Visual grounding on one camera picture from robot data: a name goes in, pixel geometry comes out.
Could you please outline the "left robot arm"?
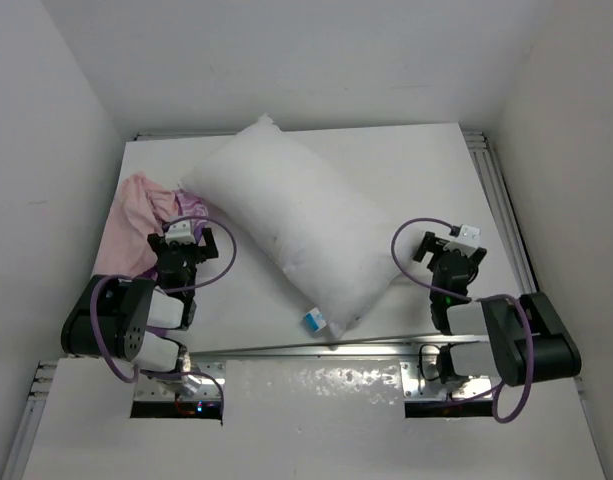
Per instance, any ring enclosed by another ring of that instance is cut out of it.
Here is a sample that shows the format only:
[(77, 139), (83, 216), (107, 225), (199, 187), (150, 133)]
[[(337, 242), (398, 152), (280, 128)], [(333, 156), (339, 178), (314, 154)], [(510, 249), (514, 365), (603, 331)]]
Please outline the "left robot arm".
[(219, 257), (210, 228), (151, 234), (154, 272), (135, 279), (95, 275), (80, 295), (61, 331), (61, 346), (70, 355), (128, 362), (139, 372), (165, 383), (184, 380), (192, 370), (187, 348), (168, 338), (186, 331), (195, 310), (193, 287), (197, 266)]

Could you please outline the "white pillow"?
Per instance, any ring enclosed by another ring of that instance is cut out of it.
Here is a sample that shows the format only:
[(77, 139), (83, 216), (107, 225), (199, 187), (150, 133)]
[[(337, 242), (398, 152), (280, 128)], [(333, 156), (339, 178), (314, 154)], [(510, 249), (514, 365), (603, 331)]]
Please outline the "white pillow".
[(243, 229), (336, 339), (397, 274), (392, 220), (267, 115), (199, 160), (180, 185)]

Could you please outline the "pink purple pillowcase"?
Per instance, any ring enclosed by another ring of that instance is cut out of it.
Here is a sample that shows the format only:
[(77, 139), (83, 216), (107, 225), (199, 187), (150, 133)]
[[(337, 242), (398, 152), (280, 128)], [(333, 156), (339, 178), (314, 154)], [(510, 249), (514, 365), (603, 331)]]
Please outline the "pink purple pillowcase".
[(201, 198), (181, 189), (169, 190), (142, 172), (130, 175), (112, 202), (93, 273), (154, 278), (157, 256), (148, 236), (162, 234), (162, 226), (177, 217), (207, 214)]

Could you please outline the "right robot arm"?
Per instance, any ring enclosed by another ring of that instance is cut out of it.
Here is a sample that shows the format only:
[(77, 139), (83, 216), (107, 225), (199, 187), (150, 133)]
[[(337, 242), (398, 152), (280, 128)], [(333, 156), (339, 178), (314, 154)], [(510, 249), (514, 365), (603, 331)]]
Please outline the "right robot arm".
[(479, 335), (480, 344), (448, 343), (439, 348), (436, 379), (445, 384), (468, 376), (501, 379), (510, 387), (525, 384), (527, 368), (536, 383), (572, 378), (581, 372), (582, 358), (571, 334), (542, 292), (512, 300), (499, 294), (468, 302), (468, 287), (486, 255), (477, 248), (467, 255), (457, 244), (424, 234), (413, 260), (430, 255), (430, 312), (433, 325), (447, 336)]

